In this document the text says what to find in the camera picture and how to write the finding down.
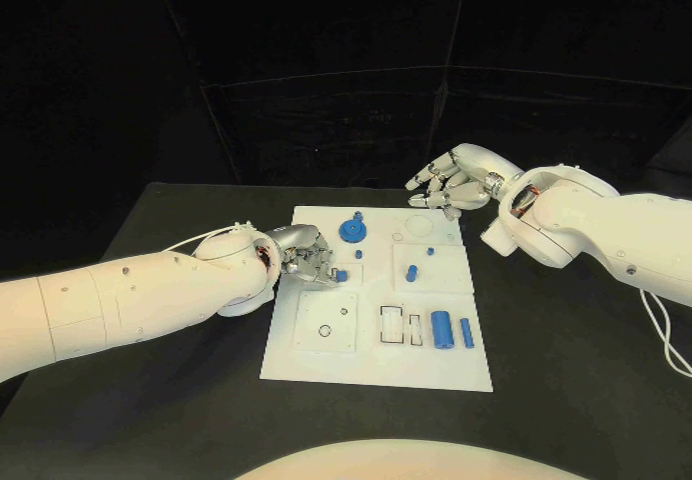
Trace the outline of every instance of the rectangular slot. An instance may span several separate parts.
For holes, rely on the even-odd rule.
[[[383,343],[404,343],[404,311],[401,307],[380,307],[383,317],[383,331],[380,340]]]
[[[409,324],[412,326],[412,345],[423,347],[422,316],[410,315]]]

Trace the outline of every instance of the robotic hand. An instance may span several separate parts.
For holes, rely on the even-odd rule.
[[[414,207],[462,210],[499,202],[482,235],[504,256],[520,247],[563,268],[587,252],[618,280],[692,306],[692,202],[652,193],[621,196],[580,167],[524,172],[491,150],[468,143],[437,158],[407,183],[430,181]]]
[[[194,254],[174,250],[204,239]],[[332,251],[313,225],[267,233],[250,222],[164,252],[0,284],[0,382],[73,357],[254,311],[280,273],[337,286]]]

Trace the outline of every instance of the blue object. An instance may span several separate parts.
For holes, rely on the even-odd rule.
[[[450,313],[446,311],[433,312],[430,318],[433,323],[433,338],[436,340],[436,348],[449,350],[450,348],[455,348]]]
[[[419,267],[412,265],[407,272],[407,282],[416,281],[416,275],[419,274]]]
[[[474,348],[474,336],[472,336],[472,326],[469,325],[469,319],[462,319],[462,333],[465,334],[465,345],[466,348]]]
[[[368,229],[365,228],[364,214],[357,212],[354,214],[354,219],[347,220],[342,223],[342,226],[339,227],[339,236],[345,242],[358,243],[364,240],[367,234]]]

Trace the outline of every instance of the dark table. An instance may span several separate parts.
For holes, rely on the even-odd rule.
[[[104,260],[236,221],[288,225],[296,205],[404,207],[409,195],[152,184]],[[270,303],[37,370],[0,420],[0,477],[227,479],[328,443],[416,438],[590,478],[692,478],[692,381],[664,360],[639,292],[587,255],[563,270],[502,258],[479,239],[492,218],[465,213],[462,228],[495,393],[260,380]]]

